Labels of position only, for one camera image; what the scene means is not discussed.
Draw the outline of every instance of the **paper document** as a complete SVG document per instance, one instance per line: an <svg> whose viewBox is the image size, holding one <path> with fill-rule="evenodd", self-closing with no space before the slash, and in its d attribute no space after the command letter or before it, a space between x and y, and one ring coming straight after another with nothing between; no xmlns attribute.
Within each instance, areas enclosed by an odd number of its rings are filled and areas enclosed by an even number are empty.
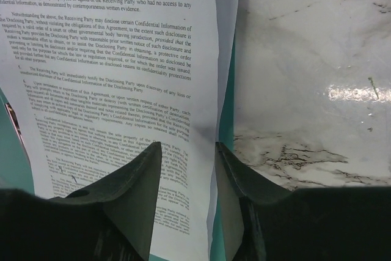
<svg viewBox="0 0 391 261"><path fill-rule="evenodd" d="M0 0L0 87L38 196L66 196L163 144L151 253L208 260L215 0Z"/></svg>

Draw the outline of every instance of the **teal background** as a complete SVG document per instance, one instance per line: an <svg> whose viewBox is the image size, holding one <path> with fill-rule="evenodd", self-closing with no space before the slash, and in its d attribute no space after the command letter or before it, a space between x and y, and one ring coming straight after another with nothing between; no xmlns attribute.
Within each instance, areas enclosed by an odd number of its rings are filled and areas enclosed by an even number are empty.
<svg viewBox="0 0 391 261"><path fill-rule="evenodd" d="M31 168L5 110L7 100L1 89L0 103L0 185L33 194Z"/></svg>
<svg viewBox="0 0 391 261"><path fill-rule="evenodd" d="M235 80L235 48L232 50L228 84L222 109L219 140L233 150L233 90ZM34 193L31 169L5 110L7 102L0 89L0 187L19 188ZM150 261L166 261L151 255ZM225 261L224 240L221 226L221 208L217 210L213 225L211 261Z"/></svg>

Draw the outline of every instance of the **document page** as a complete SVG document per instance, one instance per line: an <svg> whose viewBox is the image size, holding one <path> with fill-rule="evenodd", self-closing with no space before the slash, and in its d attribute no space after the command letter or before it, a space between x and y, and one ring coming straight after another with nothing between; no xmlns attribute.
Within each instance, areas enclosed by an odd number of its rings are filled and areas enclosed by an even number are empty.
<svg viewBox="0 0 391 261"><path fill-rule="evenodd" d="M36 194L66 196L161 141L151 253L208 260L215 0L0 0L0 23Z"/></svg>

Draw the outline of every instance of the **white marble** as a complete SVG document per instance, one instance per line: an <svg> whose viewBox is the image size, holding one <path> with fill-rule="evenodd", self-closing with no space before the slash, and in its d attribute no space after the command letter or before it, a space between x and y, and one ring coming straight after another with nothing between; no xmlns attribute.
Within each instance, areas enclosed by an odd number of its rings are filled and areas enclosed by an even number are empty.
<svg viewBox="0 0 391 261"><path fill-rule="evenodd" d="M391 0L239 0L235 151L274 182L391 184Z"/></svg>

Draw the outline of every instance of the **black object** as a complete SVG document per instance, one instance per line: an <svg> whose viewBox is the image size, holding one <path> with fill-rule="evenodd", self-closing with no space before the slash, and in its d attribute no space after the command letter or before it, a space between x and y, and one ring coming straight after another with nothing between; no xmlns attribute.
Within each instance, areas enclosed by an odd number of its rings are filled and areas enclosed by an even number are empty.
<svg viewBox="0 0 391 261"><path fill-rule="evenodd" d="M0 190L0 260L148 260L161 145L66 198Z"/></svg>
<svg viewBox="0 0 391 261"><path fill-rule="evenodd" d="M227 261L391 259L391 187L291 192L221 143L216 175Z"/></svg>

